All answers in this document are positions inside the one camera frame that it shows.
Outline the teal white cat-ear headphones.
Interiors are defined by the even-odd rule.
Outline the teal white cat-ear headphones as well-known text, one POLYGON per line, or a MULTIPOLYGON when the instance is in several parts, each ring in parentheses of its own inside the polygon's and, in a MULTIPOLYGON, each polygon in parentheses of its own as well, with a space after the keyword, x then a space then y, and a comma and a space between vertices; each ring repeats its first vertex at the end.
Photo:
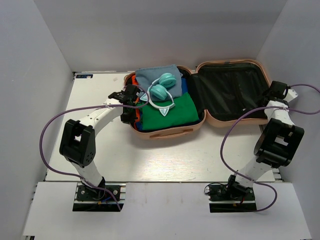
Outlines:
POLYGON ((163 117, 166 117, 170 109, 175 107, 173 96, 167 90, 173 87, 177 82, 176 77, 171 73, 163 73, 159 78, 155 79, 151 85, 148 87, 147 92, 144 93, 139 100, 143 102, 148 102, 150 105, 159 110, 163 117), (159 106, 153 103, 152 96, 158 98, 159 100, 166 100, 167 97, 170 98, 171 104, 167 106, 159 106))

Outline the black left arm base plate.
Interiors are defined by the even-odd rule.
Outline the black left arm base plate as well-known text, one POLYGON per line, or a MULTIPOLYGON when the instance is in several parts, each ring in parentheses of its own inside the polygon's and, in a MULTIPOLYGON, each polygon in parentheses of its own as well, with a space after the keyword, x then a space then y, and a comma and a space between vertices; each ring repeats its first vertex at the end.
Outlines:
MULTIPOLYGON (((116 184, 111 183, 105 186, 117 200, 120 208, 122 209, 125 203, 126 197, 126 185, 124 183, 116 184)), ((120 212, 117 203, 114 201, 113 197, 107 191, 99 193, 95 196, 88 187, 77 184, 74 201, 73 201, 73 212, 120 212)))

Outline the pink suitcase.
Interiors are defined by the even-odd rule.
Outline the pink suitcase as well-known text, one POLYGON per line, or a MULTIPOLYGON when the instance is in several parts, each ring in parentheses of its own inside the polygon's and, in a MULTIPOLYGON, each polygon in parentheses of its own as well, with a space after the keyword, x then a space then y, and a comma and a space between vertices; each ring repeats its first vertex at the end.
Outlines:
MULTIPOLYGON (((136 109, 137 119, 129 125, 140 138, 180 137, 199 130, 205 122, 216 128, 229 127, 245 113, 249 115, 242 124, 263 125, 267 122, 262 111, 251 112, 262 105, 262 94, 271 85, 264 67, 257 61, 207 61, 195 71, 176 66, 181 75, 182 96, 173 99, 175 107, 165 117, 150 103, 136 109)), ((127 75, 124 82, 139 85, 136 71, 127 75)), ((164 107, 172 101, 153 103, 164 107)))

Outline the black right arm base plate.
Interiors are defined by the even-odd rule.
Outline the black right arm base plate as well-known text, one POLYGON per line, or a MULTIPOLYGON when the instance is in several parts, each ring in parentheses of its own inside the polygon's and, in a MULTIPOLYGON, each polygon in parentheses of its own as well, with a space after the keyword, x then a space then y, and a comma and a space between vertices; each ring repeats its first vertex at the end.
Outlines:
POLYGON ((203 191, 209 199, 210 213, 248 213, 257 210, 252 188, 239 190, 214 182, 205 186, 203 191))

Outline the grey-blue cloth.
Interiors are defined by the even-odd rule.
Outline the grey-blue cloth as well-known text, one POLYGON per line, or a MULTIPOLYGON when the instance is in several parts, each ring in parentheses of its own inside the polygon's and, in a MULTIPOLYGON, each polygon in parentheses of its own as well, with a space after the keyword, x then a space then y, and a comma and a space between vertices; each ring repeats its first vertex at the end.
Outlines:
MULTIPOLYGON (((135 72, 135 79, 138 82, 139 86, 141 86, 144 90, 147 90, 148 87, 152 84, 152 82, 158 79, 164 73, 173 74, 176 78, 176 84, 167 89, 172 95, 173 99, 181 97, 183 94, 182 78, 181 73, 175 64, 138 69, 135 72)), ((170 97, 168 96, 166 100, 160 100, 155 96, 152 96, 151 99, 154 102, 164 102, 170 100, 170 97)))

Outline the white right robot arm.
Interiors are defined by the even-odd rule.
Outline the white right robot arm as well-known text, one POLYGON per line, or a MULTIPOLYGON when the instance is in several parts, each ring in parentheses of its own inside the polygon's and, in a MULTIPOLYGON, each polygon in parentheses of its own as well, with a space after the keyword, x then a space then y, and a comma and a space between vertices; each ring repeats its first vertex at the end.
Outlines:
POLYGON ((229 198, 236 200, 246 196, 252 190, 253 182, 266 172, 291 163, 305 131, 289 116, 289 105, 285 100, 288 94, 288 85, 278 81, 273 81, 263 93, 268 123, 254 147, 254 157, 229 177, 225 187, 229 198))

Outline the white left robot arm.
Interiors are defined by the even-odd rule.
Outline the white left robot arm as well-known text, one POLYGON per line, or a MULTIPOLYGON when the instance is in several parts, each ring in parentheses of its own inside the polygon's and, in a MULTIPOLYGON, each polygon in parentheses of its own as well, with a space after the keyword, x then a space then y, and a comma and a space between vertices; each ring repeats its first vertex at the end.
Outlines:
POLYGON ((87 116, 69 119, 63 129, 59 153, 70 162, 80 175, 81 182, 88 186, 88 193, 99 200, 105 196, 104 177, 99 173, 94 158, 96 155, 96 136, 120 117, 125 124, 132 124, 137 119, 137 99, 142 90, 129 84, 119 92, 113 92, 102 106, 94 107, 87 116))

